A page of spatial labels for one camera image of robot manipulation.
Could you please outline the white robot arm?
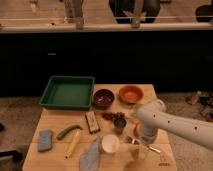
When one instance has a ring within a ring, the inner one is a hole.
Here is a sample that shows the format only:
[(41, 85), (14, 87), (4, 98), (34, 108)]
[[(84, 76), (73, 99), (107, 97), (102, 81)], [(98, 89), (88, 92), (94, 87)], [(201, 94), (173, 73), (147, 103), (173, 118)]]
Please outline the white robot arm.
[(140, 141), (149, 146), (157, 138), (158, 130), (181, 137), (213, 154), (213, 124), (191, 118), (171, 115), (160, 99), (146, 104), (135, 104), (133, 112), (141, 124)]

